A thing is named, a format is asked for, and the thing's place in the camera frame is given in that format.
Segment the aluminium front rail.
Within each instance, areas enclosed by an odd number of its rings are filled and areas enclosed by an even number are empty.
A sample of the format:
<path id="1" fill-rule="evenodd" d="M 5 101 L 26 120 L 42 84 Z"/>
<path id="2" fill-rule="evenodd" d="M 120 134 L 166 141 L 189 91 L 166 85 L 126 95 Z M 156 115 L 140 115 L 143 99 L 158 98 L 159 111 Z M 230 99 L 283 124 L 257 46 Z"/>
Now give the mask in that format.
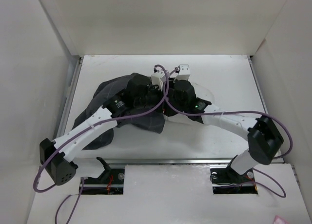
<path id="1" fill-rule="evenodd" d="M 231 159 L 104 159 L 108 164 L 228 164 Z"/>

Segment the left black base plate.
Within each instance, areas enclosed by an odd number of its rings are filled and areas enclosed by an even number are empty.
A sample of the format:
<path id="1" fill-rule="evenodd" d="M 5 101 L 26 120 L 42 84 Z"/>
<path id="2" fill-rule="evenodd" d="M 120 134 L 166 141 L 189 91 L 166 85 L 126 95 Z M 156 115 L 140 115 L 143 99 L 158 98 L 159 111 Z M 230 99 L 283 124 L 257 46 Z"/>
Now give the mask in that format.
<path id="1" fill-rule="evenodd" d="M 84 181 L 79 188 L 83 195 L 122 195 L 124 192 L 125 166 L 109 165 L 103 158 L 87 161 L 81 170 Z"/>

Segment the white pillow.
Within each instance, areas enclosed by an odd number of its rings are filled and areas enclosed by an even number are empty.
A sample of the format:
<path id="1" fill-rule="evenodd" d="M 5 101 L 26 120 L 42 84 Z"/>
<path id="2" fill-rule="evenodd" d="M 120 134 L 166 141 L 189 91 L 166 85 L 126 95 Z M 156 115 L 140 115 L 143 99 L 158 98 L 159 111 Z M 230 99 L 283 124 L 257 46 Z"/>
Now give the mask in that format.
<path id="1" fill-rule="evenodd" d="M 195 94 L 197 97 L 210 101 L 211 103 L 215 102 L 214 95 L 208 88 L 202 85 L 199 85 L 195 82 L 191 82 L 191 84 L 195 89 Z M 164 115 L 164 119 L 168 122 L 173 122 L 173 123 L 180 123 L 180 124 L 186 124 L 186 125 L 200 125 L 199 122 L 192 121 L 187 116 L 182 115 L 182 114 L 176 114 L 170 117 Z"/>

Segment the dark grey checked pillowcase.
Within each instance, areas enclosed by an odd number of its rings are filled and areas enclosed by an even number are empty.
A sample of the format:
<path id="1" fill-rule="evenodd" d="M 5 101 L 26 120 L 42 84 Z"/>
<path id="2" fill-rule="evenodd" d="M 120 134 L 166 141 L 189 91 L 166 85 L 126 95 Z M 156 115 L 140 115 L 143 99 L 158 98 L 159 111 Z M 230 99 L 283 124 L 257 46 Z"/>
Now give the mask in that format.
<path id="1" fill-rule="evenodd" d="M 126 88 L 128 81 L 133 76 L 145 76 L 138 73 L 132 73 L 130 75 L 121 76 L 109 81 L 101 83 L 96 89 L 90 103 L 75 119 L 73 128 L 83 123 L 86 119 L 91 117 L 105 102 L 115 96 L 121 97 L 124 102 L 124 89 Z M 124 116 L 136 115 L 142 112 L 149 111 L 150 109 L 129 109 L 123 113 Z M 121 120 L 117 123 L 117 127 L 122 127 L 126 124 L 132 124 L 140 129 L 155 132 L 160 134 L 163 131 L 165 125 L 165 119 L 161 113 L 161 107 L 157 110 L 134 119 Z"/>

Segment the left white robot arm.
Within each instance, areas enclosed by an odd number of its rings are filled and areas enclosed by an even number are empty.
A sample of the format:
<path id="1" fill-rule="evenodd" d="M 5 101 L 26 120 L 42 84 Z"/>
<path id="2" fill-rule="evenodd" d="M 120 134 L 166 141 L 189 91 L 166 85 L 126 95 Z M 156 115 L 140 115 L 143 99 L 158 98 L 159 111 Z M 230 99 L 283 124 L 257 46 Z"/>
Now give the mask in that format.
<path id="1" fill-rule="evenodd" d="M 104 183 L 111 174 L 106 161 L 97 157 L 78 162 L 82 150 L 96 150 L 109 145 L 114 128 L 133 124 L 161 133 L 164 127 L 162 107 L 168 84 L 133 73 L 101 83 L 87 108 L 75 119 L 71 131 L 39 145 L 41 170 L 46 170 L 54 184 L 64 185 L 73 177 L 90 177 Z"/>

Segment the pink object at corner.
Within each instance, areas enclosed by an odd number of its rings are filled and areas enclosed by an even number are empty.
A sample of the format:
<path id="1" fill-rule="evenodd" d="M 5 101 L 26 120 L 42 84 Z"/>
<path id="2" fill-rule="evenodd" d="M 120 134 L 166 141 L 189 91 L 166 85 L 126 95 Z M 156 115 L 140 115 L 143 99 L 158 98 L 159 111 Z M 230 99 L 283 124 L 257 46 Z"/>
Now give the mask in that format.
<path id="1" fill-rule="evenodd" d="M 273 220 L 273 224 L 289 224 L 289 223 L 282 217 L 276 215 Z"/>

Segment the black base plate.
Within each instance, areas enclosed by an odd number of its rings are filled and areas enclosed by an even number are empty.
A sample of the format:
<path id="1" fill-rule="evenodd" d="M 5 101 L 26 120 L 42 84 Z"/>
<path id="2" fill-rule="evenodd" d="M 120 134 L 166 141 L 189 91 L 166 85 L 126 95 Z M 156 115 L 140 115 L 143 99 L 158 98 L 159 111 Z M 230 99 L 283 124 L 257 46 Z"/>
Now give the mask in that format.
<path id="1" fill-rule="evenodd" d="M 87 161 L 81 170 L 84 181 L 79 188 L 83 195 L 122 195 L 124 192 L 125 166 L 109 165 L 103 158 Z"/>
<path id="2" fill-rule="evenodd" d="M 253 169 L 239 175 L 230 168 L 212 167 L 210 173 L 215 195 L 258 194 Z"/>

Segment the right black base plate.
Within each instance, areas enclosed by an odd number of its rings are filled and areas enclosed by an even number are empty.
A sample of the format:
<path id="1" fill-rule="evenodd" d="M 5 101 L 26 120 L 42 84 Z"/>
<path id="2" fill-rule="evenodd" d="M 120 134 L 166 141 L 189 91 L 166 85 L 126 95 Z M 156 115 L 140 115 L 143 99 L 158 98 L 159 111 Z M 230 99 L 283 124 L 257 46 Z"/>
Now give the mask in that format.
<path id="1" fill-rule="evenodd" d="M 212 167 L 210 173 L 215 195 L 258 194 L 253 169 L 239 175 L 230 168 Z"/>

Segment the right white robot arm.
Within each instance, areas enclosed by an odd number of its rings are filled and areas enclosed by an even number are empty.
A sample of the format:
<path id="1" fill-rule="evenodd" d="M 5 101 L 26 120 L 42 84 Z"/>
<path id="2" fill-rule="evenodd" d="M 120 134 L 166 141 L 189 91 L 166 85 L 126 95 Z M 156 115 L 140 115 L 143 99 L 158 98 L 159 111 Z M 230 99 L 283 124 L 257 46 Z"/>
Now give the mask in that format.
<path id="1" fill-rule="evenodd" d="M 225 174 L 231 183 L 241 183 L 242 177 L 258 164 L 269 165 L 284 142 L 273 120 L 241 114 L 226 114 L 215 104 L 199 98 L 189 81 L 169 84 L 168 116 L 182 114 L 203 125 L 212 125 L 232 132 L 248 142 L 248 149 L 236 155 L 227 165 Z"/>

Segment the aluminium right rail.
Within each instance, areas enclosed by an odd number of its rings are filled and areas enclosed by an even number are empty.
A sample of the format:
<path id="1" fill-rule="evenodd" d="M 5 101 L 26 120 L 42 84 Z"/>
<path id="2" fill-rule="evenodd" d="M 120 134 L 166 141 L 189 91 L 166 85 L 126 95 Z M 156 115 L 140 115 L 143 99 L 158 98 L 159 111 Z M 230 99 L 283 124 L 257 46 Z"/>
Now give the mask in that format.
<path id="1" fill-rule="evenodd" d="M 260 86 L 259 86 L 259 82 L 258 82 L 256 73 L 255 73 L 255 69 L 254 69 L 254 66 L 253 66 L 252 56 L 248 55 L 247 59 L 248 59 L 248 62 L 249 62 L 250 68 L 251 68 L 251 72 L 252 72 L 252 75 L 253 75 L 253 79 L 255 81 L 255 85 L 256 85 L 258 94 L 260 96 L 260 100 L 261 100 L 261 104 L 262 104 L 263 110 L 264 110 L 265 113 L 267 113 L 267 107 L 266 107 L 265 101 L 263 99 L 263 95 L 262 95 L 262 92 L 261 92 L 261 89 L 260 89 Z"/>

